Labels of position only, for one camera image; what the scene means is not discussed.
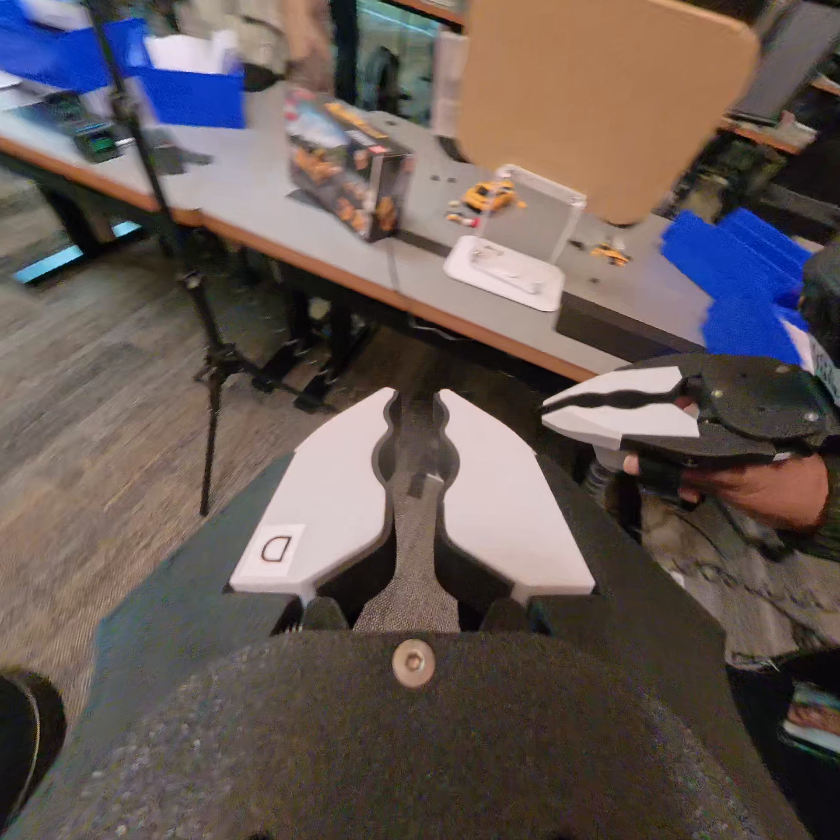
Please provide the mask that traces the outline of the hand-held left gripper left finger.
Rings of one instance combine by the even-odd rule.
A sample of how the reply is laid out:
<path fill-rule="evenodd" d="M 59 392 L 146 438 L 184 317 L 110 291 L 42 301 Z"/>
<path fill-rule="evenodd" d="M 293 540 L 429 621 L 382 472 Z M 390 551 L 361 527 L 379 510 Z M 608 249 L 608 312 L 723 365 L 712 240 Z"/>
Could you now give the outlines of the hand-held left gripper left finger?
<path fill-rule="evenodd" d="M 295 450 L 229 579 L 233 592 L 332 599 L 347 624 L 391 583 L 398 392 L 381 388 Z"/>

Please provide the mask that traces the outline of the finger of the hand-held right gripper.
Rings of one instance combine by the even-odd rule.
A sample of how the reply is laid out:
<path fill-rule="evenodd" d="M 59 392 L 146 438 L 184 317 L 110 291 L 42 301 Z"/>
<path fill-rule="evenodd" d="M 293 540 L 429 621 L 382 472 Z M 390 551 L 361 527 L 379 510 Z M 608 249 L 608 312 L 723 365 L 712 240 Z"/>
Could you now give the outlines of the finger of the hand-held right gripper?
<path fill-rule="evenodd" d="M 672 403 L 685 376 L 675 365 L 626 369 L 598 375 L 544 401 L 543 411 L 565 407 L 611 407 L 633 410 L 658 403 Z"/>
<path fill-rule="evenodd" d="M 697 417 L 679 405 L 676 395 L 655 395 L 652 401 L 584 406 L 557 401 L 541 406 L 542 425 L 576 442 L 619 450 L 637 438 L 698 440 Z"/>

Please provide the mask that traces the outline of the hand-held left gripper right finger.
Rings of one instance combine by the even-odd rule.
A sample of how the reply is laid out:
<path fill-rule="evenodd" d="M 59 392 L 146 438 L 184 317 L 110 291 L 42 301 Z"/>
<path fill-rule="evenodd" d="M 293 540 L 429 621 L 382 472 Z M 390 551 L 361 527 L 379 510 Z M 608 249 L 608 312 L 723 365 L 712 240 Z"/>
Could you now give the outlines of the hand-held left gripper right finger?
<path fill-rule="evenodd" d="M 455 392 L 435 396 L 440 467 L 434 567 L 458 602 L 585 596 L 595 588 L 532 448 Z"/>

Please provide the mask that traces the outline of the heap of yellow black tiles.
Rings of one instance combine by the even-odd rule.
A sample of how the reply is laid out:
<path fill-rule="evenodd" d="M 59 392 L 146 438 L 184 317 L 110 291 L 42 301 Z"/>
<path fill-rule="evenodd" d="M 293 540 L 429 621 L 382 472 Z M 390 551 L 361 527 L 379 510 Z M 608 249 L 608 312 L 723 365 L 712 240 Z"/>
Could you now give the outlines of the heap of yellow black tiles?
<path fill-rule="evenodd" d="M 615 248 L 607 243 L 588 245 L 579 239 L 572 239 L 570 240 L 570 245 L 590 257 L 603 259 L 612 266 L 626 266 L 632 261 L 632 257 L 624 253 L 621 249 Z"/>

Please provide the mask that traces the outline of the yellow lego car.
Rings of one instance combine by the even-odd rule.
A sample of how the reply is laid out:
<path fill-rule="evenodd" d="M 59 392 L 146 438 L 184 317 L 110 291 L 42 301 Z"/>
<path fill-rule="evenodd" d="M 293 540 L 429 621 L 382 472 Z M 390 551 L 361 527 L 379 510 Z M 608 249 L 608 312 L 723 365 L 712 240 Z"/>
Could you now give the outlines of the yellow lego car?
<path fill-rule="evenodd" d="M 496 214 L 518 200 L 511 180 L 480 182 L 471 186 L 460 202 L 474 214 Z"/>

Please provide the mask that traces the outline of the white book stand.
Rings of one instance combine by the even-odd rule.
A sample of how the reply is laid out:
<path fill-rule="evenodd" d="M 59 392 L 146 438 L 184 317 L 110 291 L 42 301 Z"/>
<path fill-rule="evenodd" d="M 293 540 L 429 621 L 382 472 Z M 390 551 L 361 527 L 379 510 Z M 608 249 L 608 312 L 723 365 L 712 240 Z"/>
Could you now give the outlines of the white book stand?
<path fill-rule="evenodd" d="M 494 302 L 560 308 L 574 249 L 607 243 L 626 266 L 579 252 L 582 274 L 639 275 L 653 211 L 696 158 L 760 59 L 753 28 L 683 2 L 471 2 L 456 139 L 497 180 L 525 187 L 534 242 L 498 242 L 485 214 L 444 262 Z"/>

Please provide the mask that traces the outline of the person's right forearm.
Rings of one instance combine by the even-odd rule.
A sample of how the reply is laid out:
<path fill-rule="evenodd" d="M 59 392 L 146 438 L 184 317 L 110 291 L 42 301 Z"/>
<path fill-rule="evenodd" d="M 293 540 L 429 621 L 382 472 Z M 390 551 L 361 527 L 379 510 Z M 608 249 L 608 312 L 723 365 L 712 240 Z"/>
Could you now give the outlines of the person's right forearm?
<path fill-rule="evenodd" d="M 808 538 L 805 553 L 839 562 L 839 456 L 824 457 L 827 476 L 826 503 L 817 529 Z"/>

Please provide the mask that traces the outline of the black lego set box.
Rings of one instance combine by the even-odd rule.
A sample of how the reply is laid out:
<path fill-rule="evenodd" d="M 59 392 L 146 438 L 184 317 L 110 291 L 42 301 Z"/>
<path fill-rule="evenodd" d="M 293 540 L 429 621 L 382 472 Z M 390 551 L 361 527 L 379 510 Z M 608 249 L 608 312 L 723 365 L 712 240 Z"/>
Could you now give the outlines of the black lego set box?
<path fill-rule="evenodd" d="M 303 87 L 287 89 L 290 177 L 363 241 L 401 228 L 415 153 L 356 107 Z"/>

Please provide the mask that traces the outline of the person's right hand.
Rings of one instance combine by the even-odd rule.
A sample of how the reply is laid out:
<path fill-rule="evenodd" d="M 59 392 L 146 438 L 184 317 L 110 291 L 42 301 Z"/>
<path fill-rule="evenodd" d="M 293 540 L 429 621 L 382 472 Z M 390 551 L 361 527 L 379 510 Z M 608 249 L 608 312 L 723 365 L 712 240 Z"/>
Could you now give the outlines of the person's right hand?
<path fill-rule="evenodd" d="M 830 496 L 823 457 L 790 458 L 768 465 L 687 469 L 680 495 L 687 501 L 714 497 L 774 529 L 813 532 L 822 525 Z"/>

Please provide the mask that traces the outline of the black stand pole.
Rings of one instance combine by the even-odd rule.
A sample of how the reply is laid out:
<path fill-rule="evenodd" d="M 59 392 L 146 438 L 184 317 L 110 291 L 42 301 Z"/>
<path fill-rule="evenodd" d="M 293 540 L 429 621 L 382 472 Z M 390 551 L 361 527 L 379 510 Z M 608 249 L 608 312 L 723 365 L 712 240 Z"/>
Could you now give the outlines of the black stand pole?
<path fill-rule="evenodd" d="M 204 288 L 204 276 L 192 258 L 183 232 L 175 221 L 174 214 L 167 202 L 162 184 L 151 157 L 151 151 L 145 141 L 140 126 L 140 117 L 133 96 L 125 86 L 123 74 L 115 58 L 104 25 L 105 14 L 101 2 L 86 1 L 91 25 L 96 35 L 98 46 L 112 79 L 110 103 L 112 114 L 117 122 L 129 132 L 134 147 L 140 157 L 144 173 L 149 181 L 154 199 L 153 215 L 159 222 L 164 241 L 171 251 L 171 262 L 175 279 L 189 297 L 199 322 L 203 327 L 205 356 L 203 368 L 194 380 L 205 384 L 208 393 L 208 426 L 204 456 L 203 482 L 199 504 L 200 516 L 205 518 L 211 507 L 211 486 L 214 470 L 214 456 L 217 437 L 217 423 L 222 403 L 222 391 L 227 380 L 234 375 L 248 375 L 257 380 L 259 387 L 268 392 L 282 391 L 302 400 L 304 407 L 316 413 L 335 414 L 337 409 L 327 405 L 303 391 L 286 384 L 281 379 L 270 376 L 263 368 L 243 355 L 233 343 L 223 341 L 214 312 Z"/>

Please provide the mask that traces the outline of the person's black shoe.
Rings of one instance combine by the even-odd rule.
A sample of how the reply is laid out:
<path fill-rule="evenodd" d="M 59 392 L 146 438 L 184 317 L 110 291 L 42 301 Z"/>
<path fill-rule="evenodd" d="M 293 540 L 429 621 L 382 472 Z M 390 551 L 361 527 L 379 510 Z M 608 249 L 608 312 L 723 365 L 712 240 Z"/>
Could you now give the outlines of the person's black shoe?
<path fill-rule="evenodd" d="M 67 736 L 65 706 L 43 675 L 1 669 L 1 833 L 24 810 Z"/>

